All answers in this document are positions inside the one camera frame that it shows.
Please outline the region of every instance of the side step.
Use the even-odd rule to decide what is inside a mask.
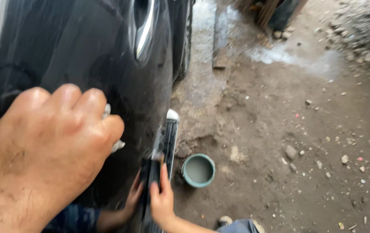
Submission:
[[[167,172],[169,180],[172,178],[172,168],[173,168],[173,159],[175,157],[175,144],[176,136],[179,126],[179,115],[172,109],[169,109],[166,117],[166,131],[164,136],[164,148],[163,154],[165,155],[165,162],[167,165]],[[143,170],[143,172],[148,174],[147,185],[150,186],[150,183],[154,180],[160,181],[160,163],[156,161],[143,161],[143,167],[147,167],[148,170]],[[150,197],[147,192],[146,197],[144,197],[145,208],[143,210],[143,218],[141,221],[141,233],[162,233],[163,230],[153,222],[150,209]]]

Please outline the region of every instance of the shoe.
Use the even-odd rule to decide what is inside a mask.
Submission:
[[[228,216],[222,216],[218,220],[219,227],[230,225],[231,223],[233,223],[233,220]]]

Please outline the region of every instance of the person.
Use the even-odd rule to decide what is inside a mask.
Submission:
[[[35,87],[15,99],[0,119],[0,232],[41,232],[73,207],[92,213],[86,227],[98,232],[123,224],[133,214],[143,189],[138,178],[121,211],[69,205],[93,182],[123,133],[119,116],[102,118],[105,105],[102,91],[81,93],[72,84],[53,94]],[[161,190],[152,183],[150,194],[152,218],[165,232],[215,232],[175,215],[166,164]],[[250,220],[237,220],[218,231],[256,233],[257,228]]]

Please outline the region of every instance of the black car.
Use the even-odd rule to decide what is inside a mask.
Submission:
[[[145,181],[152,178],[152,154],[163,152],[172,165],[179,116],[169,110],[170,94],[189,67],[193,3],[0,0],[0,117],[26,89],[52,93],[74,83],[83,92],[101,89],[125,122],[125,147],[76,203],[119,208],[140,167]],[[144,194],[131,232],[160,231],[147,204]]]

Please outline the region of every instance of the finger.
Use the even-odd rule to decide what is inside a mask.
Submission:
[[[107,99],[99,89],[91,88],[86,91],[74,104],[73,111],[87,114],[95,119],[102,119]]]
[[[22,112],[23,109],[34,109],[42,106],[51,94],[41,87],[33,87],[22,92],[11,104],[10,109]]]
[[[167,177],[167,166],[166,163],[163,164],[160,173],[160,187],[163,193],[172,193],[172,188],[170,186],[169,178]]]
[[[130,187],[130,191],[137,190],[137,188],[138,188],[138,186],[140,184],[140,182],[139,182],[139,174],[140,174],[140,171],[137,173],[136,178],[134,179],[133,184]]]
[[[119,115],[110,115],[100,121],[102,130],[108,132],[111,137],[112,145],[115,144],[123,134],[124,122]]]
[[[48,101],[45,102],[45,105],[54,109],[72,109],[81,95],[81,90],[78,86],[71,83],[64,84],[55,90]]]
[[[137,200],[139,200],[139,197],[142,195],[143,187],[144,187],[143,182],[141,182],[139,184],[139,187],[137,187],[137,191],[136,191],[135,195],[133,196],[135,202],[137,202]]]
[[[151,195],[151,204],[158,201],[158,199],[159,199],[159,187],[158,187],[156,182],[151,183],[151,188],[150,188],[149,194]]]

